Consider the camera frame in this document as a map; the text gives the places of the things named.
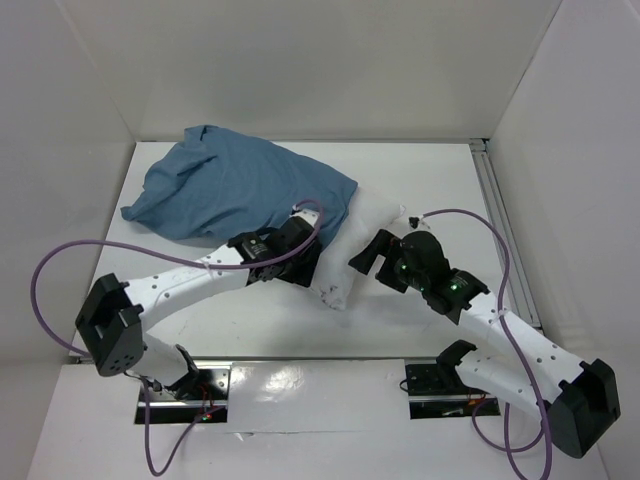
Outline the white pillow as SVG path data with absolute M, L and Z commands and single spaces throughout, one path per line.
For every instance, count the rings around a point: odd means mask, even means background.
M 346 219 L 321 253 L 310 290 L 327 307 L 344 311 L 356 271 L 348 262 L 358 255 L 381 229 L 400 219 L 405 207 L 375 192 L 358 187 L 349 203 Z

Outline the blue pillowcase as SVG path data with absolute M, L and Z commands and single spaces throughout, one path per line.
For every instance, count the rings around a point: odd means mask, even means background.
M 185 129 L 182 141 L 149 168 L 141 194 L 121 215 L 172 241 L 226 241 L 278 228 L 294 205 L 318 203 L 319 238 L 327 246 L 357 187 L 338 170 L 268 140 L 200 125 Z

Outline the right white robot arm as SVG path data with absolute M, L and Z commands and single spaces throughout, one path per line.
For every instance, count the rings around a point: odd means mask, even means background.
M 439 241 L 427 231 L 399 238 L 379 231 L 349 264 L 376 273 L 400 293 L 419 292 L 436 313 L 471 336 L 439 356 L 436 379 L 448 392 L 465 385 L 548 421 L 552 443 L 564 454 L 583 457 L 619 419 L 616 376 L 604 361 L 564 350 L 508 309 L 471 273 L 450 266 Z

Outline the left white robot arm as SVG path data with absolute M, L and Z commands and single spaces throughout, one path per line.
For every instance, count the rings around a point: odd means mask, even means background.
M 76 318 L 97 372 L 132 372 L 176 399 L 190 398 L 210 380 L 187 352 L 151 335 L 160 321 L 200 301 L 274 279 L 310 285 L 322 245 L 318 213 L 301 210 L 279 228 L 239 234 L 193 266 L 121 281 L 100 277 Z

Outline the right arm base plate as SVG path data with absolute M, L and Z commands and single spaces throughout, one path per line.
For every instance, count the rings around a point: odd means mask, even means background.
M 405 378 L 399 388 L 408 396 L 411 420 L 499 416 L 494 396 L 470 388 L 450 377 L 435 362 L 405 364 Z

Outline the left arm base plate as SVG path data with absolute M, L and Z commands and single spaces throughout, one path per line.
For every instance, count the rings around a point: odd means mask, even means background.
M 143 425 L 146 418 L 145 395 L 149 398 L 150 425 L 188 425 L 194 419 L 202 424 L 222 424 L 228 419 L 231 364 L 199 363 L 200 382 L 186 394 L 179 394 L 152 383 L 140 389 L 134 423 Z

